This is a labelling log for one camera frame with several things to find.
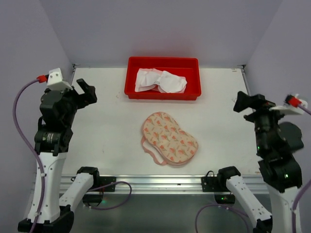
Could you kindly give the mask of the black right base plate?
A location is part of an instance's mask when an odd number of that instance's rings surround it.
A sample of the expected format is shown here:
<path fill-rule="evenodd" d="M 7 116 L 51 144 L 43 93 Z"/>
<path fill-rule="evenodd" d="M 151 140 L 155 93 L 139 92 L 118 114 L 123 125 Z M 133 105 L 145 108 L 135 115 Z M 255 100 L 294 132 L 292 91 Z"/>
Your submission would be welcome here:
<path fill-rule="evenodd" d="M 201 186 L 203 192 L 220 192 L 218 178 L 215 173 L 210 170 L 205 176 L 201 177 Z"/>

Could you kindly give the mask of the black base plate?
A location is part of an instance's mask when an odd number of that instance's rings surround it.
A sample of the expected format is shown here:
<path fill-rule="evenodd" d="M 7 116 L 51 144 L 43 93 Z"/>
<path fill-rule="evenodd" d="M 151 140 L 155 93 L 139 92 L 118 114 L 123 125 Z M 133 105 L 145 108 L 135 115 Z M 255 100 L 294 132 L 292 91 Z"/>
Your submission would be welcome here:
<path fill-rule="evenodd" d="M 113 184 L 117 181 L 114 176 L 101 176 L 99 181 L 99 192 L 114 192 L 116 185 Z"/>
<path fill-rule="evenodd" d="M 220 192 L 218 178 L 215 173 L 210 170 L 205 176 L 201 177 L 201 186 L 203 192 Z"/>

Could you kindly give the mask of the floral mesh laundry bag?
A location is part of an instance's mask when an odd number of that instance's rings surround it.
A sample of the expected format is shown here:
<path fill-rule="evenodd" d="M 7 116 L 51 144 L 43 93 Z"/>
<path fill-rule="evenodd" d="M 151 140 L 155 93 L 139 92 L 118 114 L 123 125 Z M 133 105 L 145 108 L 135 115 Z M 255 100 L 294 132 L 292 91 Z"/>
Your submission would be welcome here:
<path fill-rule="evenodd" d="M 197 140 L 165 112 L 149 115 L 141 127 L 141 146 L 159 166 L 183 166 L 199 149 Z"/>

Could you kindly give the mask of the aluminium mounting rail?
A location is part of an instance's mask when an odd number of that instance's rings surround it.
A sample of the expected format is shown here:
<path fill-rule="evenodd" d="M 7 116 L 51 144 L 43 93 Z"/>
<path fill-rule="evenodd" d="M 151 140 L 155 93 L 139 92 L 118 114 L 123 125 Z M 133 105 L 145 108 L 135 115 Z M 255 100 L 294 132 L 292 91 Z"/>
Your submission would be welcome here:
<path fill-rule="evenodd" d="M 63 175 L 60 184 L 60 194 L 64 194 L 71 186 L 74 175 Z M 131 185 L 132 194 L 201 194 L 203 175 L 119 175 L 116 181 L 124 181 Z M 243 176 L 244 183 L 254 194 L 268 194 L 266 184 L 259 175 Z M 117 184 L 115 187 L 104 191 L 108 194 L 128 194 L 129 186 Z"/>

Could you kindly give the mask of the pink bra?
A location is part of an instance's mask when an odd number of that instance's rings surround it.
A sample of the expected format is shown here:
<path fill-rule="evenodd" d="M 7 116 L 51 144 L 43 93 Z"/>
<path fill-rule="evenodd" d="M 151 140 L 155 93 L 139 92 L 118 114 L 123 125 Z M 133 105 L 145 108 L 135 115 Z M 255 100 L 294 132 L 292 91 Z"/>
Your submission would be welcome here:
<path fill-rule="evenodd" d="M 147 87 L 147 91 L 156 91 L 156 92 L 162 93 L 162 89 L 161 89 L 160 86 L 157 85 L 157 84 L 153 84 L 153 85 L 151 85 L 151 86 L 148 86 L 148 87 Z"/>

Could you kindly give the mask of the red plastic tray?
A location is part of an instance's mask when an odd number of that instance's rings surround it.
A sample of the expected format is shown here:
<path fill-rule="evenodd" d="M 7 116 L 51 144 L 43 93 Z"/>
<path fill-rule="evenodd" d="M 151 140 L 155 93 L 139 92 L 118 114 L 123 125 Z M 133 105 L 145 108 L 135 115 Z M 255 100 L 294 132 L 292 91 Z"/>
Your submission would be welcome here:
<path fill-rule="evenodd" d="M 185 77 L 187 85 L 184 93 L 160 93 L 147 90 L 135 91 L 137 72 L 140 68 L 155 68 Z M 128 60 L 124 93 L 129 99 L 138 100 L 196 100 L 201 96 L 199 62 L 187 57 L 130 57 Z"/>

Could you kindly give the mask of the white bra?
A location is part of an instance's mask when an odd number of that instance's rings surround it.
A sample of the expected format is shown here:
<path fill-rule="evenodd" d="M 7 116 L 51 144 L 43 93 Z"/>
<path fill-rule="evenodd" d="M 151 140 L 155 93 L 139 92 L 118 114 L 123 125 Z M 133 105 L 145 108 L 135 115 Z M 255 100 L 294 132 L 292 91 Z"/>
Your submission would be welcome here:
<path fill-rule="evenodd" d="M 135 92 L 147 91 L 147 87 L 157 84 L 162 93 L 184 93 L 187 81 L 185 77 L 161 71 L 155 68 L 140 68 L 136 75 Z"/>

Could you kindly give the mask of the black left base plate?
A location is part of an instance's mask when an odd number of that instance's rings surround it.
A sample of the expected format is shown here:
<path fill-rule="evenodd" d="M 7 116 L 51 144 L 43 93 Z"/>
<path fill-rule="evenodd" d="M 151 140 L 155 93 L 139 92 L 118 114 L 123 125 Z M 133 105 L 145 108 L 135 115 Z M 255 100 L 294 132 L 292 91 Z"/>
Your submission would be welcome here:
<path fill-rule="evenodd" d="M 116 185 L 113 184 L 117 181 L 114 176 L 101 176 L 99 181 L 99 192 L 114 192 Z"/>

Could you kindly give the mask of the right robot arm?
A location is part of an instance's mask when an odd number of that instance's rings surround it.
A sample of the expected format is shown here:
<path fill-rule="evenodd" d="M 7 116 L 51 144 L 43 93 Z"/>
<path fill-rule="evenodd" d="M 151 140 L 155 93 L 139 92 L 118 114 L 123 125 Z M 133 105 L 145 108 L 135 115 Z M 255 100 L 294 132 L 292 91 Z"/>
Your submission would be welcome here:
<path fill-rule="evenodd" d="M 241 204 L 255 233 L 300 233 L 298 199 L 302 188 L 302 171 L 293 153 L 302 149 L 301 130 L 290 122 L 279 123 L 285 115 L 308 112 L 308 103 L 298 94 L 287 95 L 284 105 L 277 106 L 265 96 L 237 93 L 233 110 L 247 109 L 253 113 L 244 119 L 255 126 L 259 171 L 266 183 L 272 210 L 266 210 L 248 188 L 236 167 L 218 171 L 221 187 L 227 188 Z"/>

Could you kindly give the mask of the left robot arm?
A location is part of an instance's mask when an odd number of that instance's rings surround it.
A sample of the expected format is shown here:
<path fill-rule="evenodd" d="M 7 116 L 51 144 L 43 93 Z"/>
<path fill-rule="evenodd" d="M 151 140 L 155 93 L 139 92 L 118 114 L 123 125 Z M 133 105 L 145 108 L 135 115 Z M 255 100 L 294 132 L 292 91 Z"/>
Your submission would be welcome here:
<path fill-rule="evenodd" d="M 73 136 L 71 129 L 79 109 L 97 102 L 95 87 L 83 79 L 77 84 L 83 90 L 78 94 L 73 86 L 59 90 L 46 88 L 41 97 L 41 117 L 38 119 L 35 144 L 32 146 L 21 133 L 22 139 L 36 159 L 35 190 L 27 217 L 18 223 L 22 233 L 68 233 L 74 223 L 74 212 L 85 193 L 99 180 L 95 167 L 81 167 L 76 178 L 63 196 L 60 184 L 63 166 Z"/>

